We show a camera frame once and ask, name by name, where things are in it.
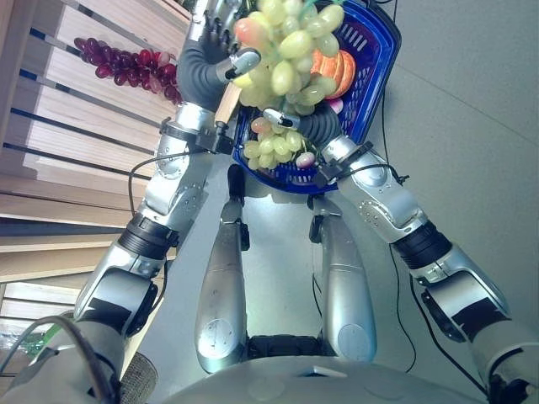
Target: red grapes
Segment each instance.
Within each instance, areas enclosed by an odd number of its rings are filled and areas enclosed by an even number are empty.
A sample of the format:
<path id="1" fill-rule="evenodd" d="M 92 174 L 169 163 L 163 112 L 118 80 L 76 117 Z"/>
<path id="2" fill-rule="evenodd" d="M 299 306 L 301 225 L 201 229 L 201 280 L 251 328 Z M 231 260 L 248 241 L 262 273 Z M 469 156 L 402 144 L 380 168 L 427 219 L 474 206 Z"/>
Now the red grapes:
<path id="1" fill-rule="evenodd" d="M 176 84 L 176 66 L 170 63 L 173 56 L 167 52 L 143 49 L 139 53 L 111 48 L 95 38 L 75 38 L 85 63 L 96 66 L 99 78 L 113 77 L 117 86 L 142 87 L 155 94 L 162 93 L 173 104 L 182 100 Z"/>

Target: metal bracket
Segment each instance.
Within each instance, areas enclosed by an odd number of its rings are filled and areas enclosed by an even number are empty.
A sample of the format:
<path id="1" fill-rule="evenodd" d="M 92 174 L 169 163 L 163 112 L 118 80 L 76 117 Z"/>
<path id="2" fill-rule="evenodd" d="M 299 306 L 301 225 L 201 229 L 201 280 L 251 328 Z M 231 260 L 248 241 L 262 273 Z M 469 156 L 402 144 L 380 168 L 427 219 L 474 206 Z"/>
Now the metal bracket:
<path id="1" fill-rule="evenodd" d="M 326 164 L 318 166 L 318 172 L 313 178 L 314 183 L 319 188 L 325 187 L 331 180 L 348 171 L 350 169 L 350 164 L 367 153 L 371 148 L 372 143 L 367 141 L 363 145 L 356 146 L 338 161 L 331 160 Z"/>
<path id="2" fill-rule="evenodd" d="M 233 150 L 232 139 L 227 136 L 228 125 L 224 122 L 216 122 L 215 130 L 202 128 L 199 133 L 190 133 L 182 130 L 170 117 L 161 123 L 159 133 L 195 144 L 212 153 L 231 155 Z"/>

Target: wooden slat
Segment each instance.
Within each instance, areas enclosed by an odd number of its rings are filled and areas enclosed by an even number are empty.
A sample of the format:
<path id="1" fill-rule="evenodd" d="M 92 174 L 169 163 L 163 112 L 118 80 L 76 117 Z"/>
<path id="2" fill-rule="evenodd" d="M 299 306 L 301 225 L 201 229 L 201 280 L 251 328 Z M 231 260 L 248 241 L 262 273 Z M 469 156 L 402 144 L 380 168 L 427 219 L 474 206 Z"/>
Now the wooden slat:
<path id="1" fill-rule="evenodd" d="M 123 51 L 135 52 L 141 49 L 125 36 L 67 6 L 61 0 L 40 0 L 32 27 L 71 46 L 74 46 L 73 40 L 77 37 L 93 37 Z"/>
<path id="2" fill-rule="evenodd" d="M 127 109 L 156 123 L 173 116 L 176 111 L 175 106 L 169 101 L 162 102 L 164 97 L 159 98 L 142 88 L 132 88 L 129 85 L 116 86 L 112 79 L 97 78 L 95 66 L 84 63 L 79 57 L 33 36 L 28 38 L 22 67 L 24 70 Z"/>
<path id="3" fill-rule="evenodd" d="M 87 234 L 80 236 L 0 237 L 0 253 L 108 247 L 118 236 L 118 234 Z"/>
<path id="4" fill-rule="evenodd" d="M 0 194 L 0 217 L 76 225 L 124 227 L 131 219 L 131 213 L 124 210 Z"/>
<path id="5" fill-rule="evenodd" d="M 79 3 L 149 44 L 179 55 L 188 28 L 182 16 L 179 15 L 178 22 L 172 24 L 138 1 L 131 1 L 129 5 L 102 0 L 80 0 Z"/>
<path id="6" fill-rule="evenodd" d="M 0 173 L 127 195 L 127 176 L 22 151 L 3 149 Z M 144 195 L 146 179 L 133 178 L 133 195 Z"/>
<path id="7" fill-rule="evenodd" d="M 73 305 L 50 305 L 41 301 L 4 299 L 0 316 L 37 320 L 45 316 L 58 316 L 73 310 Z"/>
<path id="8" fill-rule="evenodd" d="M 28 40 L 27 34 L 36 4 L 37 0 L 19 1 L 13 4 L 7 34 L 3 40 L 2 56 L 9 55 L 9 57 L 0 57 L 0 94 L 2 94 L 0 96 L 0 145 L 3 144 L 6 133 L 9 110 L 23 60 L 23 49 Z"/>
<path id="9" fill-rule="evenodd" d="M 11 114 L 6 134 L 7 143 L 28 147 L 40 152 L 69 157 L 82 162 L 111 167 L 128 173 L 136 164 L 152 156 L 117 146 L 107 141 L 81 135 L 72 130 L 49 125 L 24 116 Z M 153 164 L 141 167 L 138 174 L 151 177 Z"/>
<path id="10" fill-rule="evenodd" d="M 37 300 L 51 303 L 63 303 L 74 305 L 78 296 L 78 289 L 62 288 L 44 284 L 31 284 L 25 282 L 13 282 L 6 284 L 4 297 L 22 300 Z"/>
<path id="11" fill-rule="evenodd" d="M 26 328 L 28 328 L 32 324 L 32 322 L 32 320 L 14 320 L 12 318 L 0 317 L 0 333 L 11 332 L 15 335 L 20 335 Z M 44 326 L 39 326 L 34 330 L 34 333 L 47 332 L 47 330 L 51 327 L 52 324 L 45 324 Z"/>
<path id="12" fill-rule="evenodd" d="M 88 276 L 89 274 L 62 275 L 52 276 L 50 278 L 29 279 L 26 282 L 80 290 L 86 284 Z"/>
<path id="13" fill-rule="evenodd" d="M 129 198 L 125 195 L 2 174 L 0 174 L 0 194 L 32 196 L 74 204 L 129 210 Z M 134 198 L 134 200 L 135 206 L 141 202 L 140 198 Z"/>
<path id="14" fill-rule="evenodd" d="M 153 126 L 24 77 L 19 77 L 13 107 L 151 151 L 159 139 Z"/>
<path id="15" fill-rule="evenodd" d="M 0 256 L 0 282 L 46 278 L 93 271 L 107 248 L 6 252 Z"/>

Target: grape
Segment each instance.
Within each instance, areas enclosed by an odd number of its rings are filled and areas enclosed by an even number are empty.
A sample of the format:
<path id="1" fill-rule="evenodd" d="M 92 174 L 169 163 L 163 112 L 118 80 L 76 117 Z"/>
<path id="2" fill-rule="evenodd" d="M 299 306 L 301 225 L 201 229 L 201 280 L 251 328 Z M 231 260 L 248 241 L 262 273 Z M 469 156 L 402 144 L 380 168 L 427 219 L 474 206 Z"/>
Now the grape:
<path id="1" fill-rule="evenodd" d="M 291 16 L 286 17 L 283 24 L 280 25 L 280 30 L 285 37 L 290 35 L 292 32 L 298 31 L 299 29 L 300 23 L 296 18 Z"/>
<path id="2" fill-rule="evenodd" d="M 307 54 L 292 60 L 292 65 L 300 73 L 309 73 L 312 68 L 312 55 Z"/>
<path id="3" fill-rule="evenodd" d="M 337 89 L 337 83 L 331 77 L 321 76 L 318 73 L 311 76 L 309 84 L 322 88 L 325 97 L 333 94 Z"/>
<path id="4" fill-rule="evenodd" d="M 320 38 L 316 38 L 314 43 L 324 56 L 334 57 L 339 53 L 339 42 L 333 34 L 327 34 Z"/>
<path id="5" fill-rule="evenodd" d="M 127 75 L 125 73 L 117 73 L 115 75 L 115 84 L 117 86 L 123 86 L 127 81 Z"/>
<path id="6" fill-rule="evenodd" d="M 281 61 L 271 73 L 271 88 L 275 94 L 285 95 L 290 91 L 293 80 L 294 69 L 292 65 L 288 61 Z"/>
<path id="7" fill-rule="evenodd" d="M 150 72 L 146 69 L 140 69 L 138 71 L 138 78 L 141 81 L 147 80 L 148 78 L 150 78 Z"/>
<path id="8" fill-rule="evenodd" d="M 302 0 L 285 0 L 283 2 L 283 7 L 288 15 L 297 17 L 300 15 L 303 8 Z"/>
<path id="9" fill-rule="evenodd" d="M 277 167 L 277 164 L 278 164 L 277 160 L 275 160 L 275 156 L 272 156 L 272 157 L 273 157 L 273 160 L 271 161 L 271 163 L 268 166 L 269 170 L 273 170 L 275 167 Z"/>
<path id="10" fill-rule="evenodd" d="M 130 80 L 129 78 L 127 78 L 127 82 L 132 87 L 138 87 L 138 85 L 141 83 L 141 81 L 138 79 L 138 77 L 136 77 L 134 80 Z"/>
<path id="11" fill-rule="evenodd" d="M 331 32 L 331 30 L 328 30 L 328 27 L 324 21 L 318 16 L 308 21 L 305 31 L 308 32 L 313 38 L 319 38 Z"/>
<path id="12" fill-rule="evenodd" d="M 104 46 L 101 48 L 101 54 L 108 63 L 112 62 L 112 48 L 110 46 Z"/>
<path id="13" fill-rule="evenodd" d="M 166 99 L 176 99 L 176 88 L 173 86 L 167 86 L 163 92 Z"/>
<path id="14" fill-rule="evenodd" d="M 257 23 L 259 23 L 260 25 L 262 25 L 262 27 L 263 27 L 264 30 L 266 31 L 266 35 L 268 35 L 268 39 L 269 39 L 269 40 L 272 40 L 272 39 L 273 39 L 273 28 L 271 28 L 271 24 L 270 24 L 270 22 L 268 21 L 268 19 L 265 17 L 265 15 L 263 15 L 260 11 L 253 11 L 253 12 L 249 15 L 249 18 L 250 18 L 250 19 L 253 19 L 253 20 L 256 21 Z"/>
<path id="15" fill-rule="evenodd" d="M 318 15 L 317 8 L 313 4 L 312 6 L 308 7 L 307 10 L 303 12 L 303 14 L 300 16 L 300 26 L 305 29 L 309 23 Z"/>
<path id="16" fill-rule="evenodd" d="M 310 151 L 305 151 L 296 159 L 296 165 L 298 168 L 309 168 L 314 164 L 314 160 L 314 154 L 312 154 Z"/>
<path id="17" fill-rule="evenodd" d="M 264 26 L 255 19 L 239 19 L 234 24 L 234 34 L 246 46 L 263 48 L 268 40 L 268 33 Z"/>
<path id="18" fill-rule="evenodd" d="M 92 55 L 88 55 L 88 61 L 94 66 L 100 66 L 104 64 L 104 57 L 102 57 L 99 53 L 94 53 Z"/>
<path id="19" fill-rule="evenodd" d="M 170 62 L 170 54 L 168 52 L 161 52 L 159 58 L 157 59 L 158 66 L 165 66 Z"/>
<path id="20" fill-rule="evenodd" d="M 264 138 L 259 144 L 259 150 L 261 154 L 268 154 L 273 151 L 273 136 Z"/>
<path id="21" fill-rule="evenodd" d="M 95 38 L 88 38 L 86 40 L 85 52 L 88 53 L 89 55 L 99 53 L 100 49 L 101 48 L 99 46 L 99 43 Z"/>
<path id="22" fill-rule="evenodd" d="M 327 32 L 337 29 L 344 19 L 344 10 L 337 4 L 331 4 L 320 12 L 318 17 L 322 20 Z"/>
<path id="23" fill-rule="evenodd" d="M 260 156 L 259 143 L 257 141 L 247 141 L 243 145 L 243 155 L 246 158 L 254 158 Z"/>
<path id="24" fill-rule="evenodd" d="M 271 130 L 271 123 L 263 116 L 260 116 L 251 122 L 251 130 L 254 133 L 269 132 Z"/>
<path id="25" fill-rule="evenodd" d="M 73 42 L 75 43 L 75 46 L 77 47 L 77 49 L 83 52 L 86 50 L 86 40 L 82 38 L 75 38 Z"/>
<path id="26" fill-rule="evenodd" d="M 266 139 L 266 138 L 268 138 L 268 137 L 271 137 L 271 136 L 273 136 L 273 133 L 272 133 L 271 130 L 270 130 L 270 131 L 268 131 L 268 132 L 260 132 L 260 133 L 257 134 L 256 137 L 257 137 L 257 139 L 258 139 L 259 141 L 263 141 L 264 139 Z"/>
<path id="27" fill-rule="evenodd" d="M 159 94 L 163 90 L 163 86 L 159 82 L 159 80 L 154 77 L 150 76 L 150 89 L 152 90 L 152 93 Z"/>
<path id="28" fill-rule="evenodd" d="M 296 110 L 294 109 L 294 105 L 292 105 L 293 103 L 285 103 L 285 105 L 283 105 L 283 112 L 285 114 L 296 114 Z"/>
<path id="29" fill-rule="evenodd" d="M 170 84 L 170 78 L 164 74 L 159 78 L 159 82 L 163 87 L 166 87 Z"/>
<path id="30" fill-rule="evenodd" d="M 262 168 L 269 168 L 273 163 L 275 162 L 275 159 L 273 157 L 273 153 L 270 154 L 262 154 L 259 157 L 259 165 Z"/>
<path id="31" fill-rule="evenodd" d="M 277 160 L 277 162 L 289 162 L 292 159 L 292 153 L 291 151 L 286 151 L 285 154 L 274 154 L 274 159 Z"/>
<path id="32" fill-rule="evenodd" d="M 304 56 L 312 49 L 312 38 L 303 29 L 288 35 L 279 45 L 279 53 L 286 59 Z"/>
<path id="33" fill-rule="evenodd" d="M 242 74 L 240 77 L 235 78 L 233 82 L 240 88 L 248 88 L 253 85 L 253 80 L 251 80 L 248 73 Z"/>
<path id="34" fill-rule="evenodd" d="M 289 150 L 286 145 L 286 140 L 280 136 L 274 136 L 273 138 L 273 149 L 275 153 L 285 155 Z"/>
<path id="35" fill-rule="evenodd" d="M 301 90 L 302 90 L 302 80 L 300 79 L 300 75 L 297 72 L 294 72 L 294 78 L 292 79 L 292 87 L 288 91 L 288 93 L 298 94 Z"/>
<path id="36" fill-rule="evenodd" d="M 253 171 L 257 170 L 260 167 L 259 159 L 257 157 L 249 159 L 247 166 Z"/>
<path id="37" fill-rule="evenodd" d="M 284 133 L 286 129 L 283 128 L 282 126 L 271 124 L 271 130 L 273 131 L 273 133 L 280 135 L 281 133 Z"/>
<path id="38" fill-rule="evenodd" d="M 303 88 L 297 102 L 305 106 L 316 105 L 322 101 L 325 96 L 326 93 L 323 91 L 322 86 L 315 84 L 307 88 Z"/>
<path id="39" fill-rule="evenodd" d="M 95 69 L 95 75 L 99 78 L 112 76 L 112 69 L 109 65 L 101 65 Z"/>
<path id="40" fill-rule="evenodd" d="M 142 88 L 144 88 L 145 90 L 151 90 L 152 87 L 150 86 L 150 77 L 145 78 L 145 79 L 142 79 L 142 80 L 141 80 L 141 86 L 142 86 Z"/>
<path id="41" fill-rule="evenodd" d="M 296 112 L 299 115 L 303 115 L 303 116 L 310 115 L 314 112 L 314 105 L 296 104 L 294 105 L 294 108 L 296 109 Z"/>
<path id="42" fill-rule="evenodd" d="M 311 73 L 300 73 L 300 79 L 302 80 L 302 88 L 304 88 L 311 81 Z"/>
<path id="43" fill-rule="evenodd" d="M 281 0 L 264 0 L 259 3 L 259 10 L 268 19 L 271 25 L 279 25 L 286 17 L 283 13 L 283 3 Z"/>
<path id="44" fill-rule="evenodd" d="M 139 62 L 143 66 L 148 66 L 148 63 L 152 59 L 152 54 L 148 49 L 141 50 L 141 53 L 139 54 Z"/>
<path id="45" fill-rule="evenodd" d="M 292 152 L 297 152 L 302 148 L 302 136 L 295 130 L 288 130 L 286 132 L 286 147 Z"/>
<path id="46" fill-rule="evenodd" d="M 251 70 L 248 75 L 251 81 L 262 87 L 267 88 L 270 86 L 271 82 L 271 71 L 267 63 L 260 62 L 253 70 Z"/>

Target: bunch of grapes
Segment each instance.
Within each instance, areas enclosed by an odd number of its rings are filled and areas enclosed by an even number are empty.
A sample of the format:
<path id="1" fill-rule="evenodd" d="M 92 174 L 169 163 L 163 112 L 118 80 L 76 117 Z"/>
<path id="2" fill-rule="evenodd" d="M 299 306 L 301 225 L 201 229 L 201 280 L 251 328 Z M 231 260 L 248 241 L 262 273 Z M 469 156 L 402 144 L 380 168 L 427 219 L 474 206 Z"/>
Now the bunch of grapes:
<path id="1" fill-rule="evenodd" d="M 318 13 L 302 0 L 259 0 L 258 9 L 234 27 L 237 38 L 262 55 L 258 66 L 235 81 L 242 88 L 240 103 L 312 114 L 337 88 L 331 77 L 311 74 L 313 51 L 327 57 L 339 53 L 332 32 L 343 22 L 343 8 L 331 4 Z"/>
<path id="2" fill-rule="evenodd" d="M 76 38 L 74 43 L 81 51 L 81 59 L 96 66 L 97 77 L 113 77 L 118 86 L 142 87 L 155 94 L 162 93 L 173 104 L 181 102 L 176 83 L 176 66 L 170 62 L 174 56 L 169 53 L 148 49 L 131 53 L 111 48 L 106 42 L 95 38 Z"/>
<path id="3" fill-rule="evenodd" d="M 296 165 L 299 168 L 313 165 L 314 154 L 307 151 L 305 140 L 298 132 L 272 125 L 263 117 L 251 123 L 251 130 L 258 140 L 247 141 L 243 145 L 243 155 L 248 159 L 250 169 L 272 170 L 281 162 L 291 161 L 302 148 L 304 152 L 296 158 Z"/>

